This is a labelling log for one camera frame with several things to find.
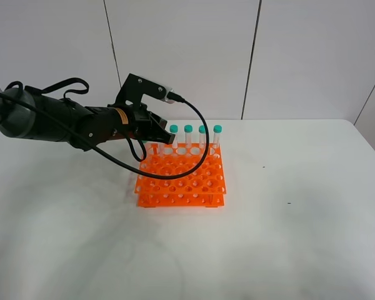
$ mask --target teal cap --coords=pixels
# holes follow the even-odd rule
[[[223,127],[221,125],[215,125],[214,126],[214,132],[215,133],[221,133],[223,130]]]
[[[171,133],[178,133],[178,125],[171,125],[171,126],[169,127],[169,131],[170,131]]]
[[[191,133],[193,131],[193,127],[191,125],[185,125],[185,133]]]

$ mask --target orange test tube rack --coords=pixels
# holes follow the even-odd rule
[[[139,175],[135,193],[139,194],[137,205],[143,208],[164,206],[204,206],[217,208],[224,206],[226,194],[221,147],[209,145],[209,152],[201,167],[192,174],[173,180],[159,180]],[[157,144],[149,144],[147,158],[140,163],[140,170],[160,175],[184,173],[195,166],[203,149],[198,143],[192,143],[186,149],[179,143],[177,149],[165,145],[164,153],[159,154]]]

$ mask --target clear test tube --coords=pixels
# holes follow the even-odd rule
[[[221,125],[214,126],[214,138],[212,139],[212,147],[217,149],[219,147],[219,136],[223,131],[223,127]]]
[[[171,125],[169,127],[169,132],[175,134],[174,141],[172,142],[172,148],[178,148],[178,125]]]
[[[164,157],[164,150],[165,150],[165,145],[161,142],[158,143],[158,155],[160,158]]]
[[[185,125],[185,147],[186,149],[192,148],[192,132],[193,127],[191,125]]]
[[[199,127],[199,148],[204,149],[206,146],[206,130],[203,125]]]

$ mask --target white table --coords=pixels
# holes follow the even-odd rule
[[[219,209],[138,208],[135,176],[96,153],[0,134],[0,300],[374,300],[375,152],[354,126],[209,123]]]

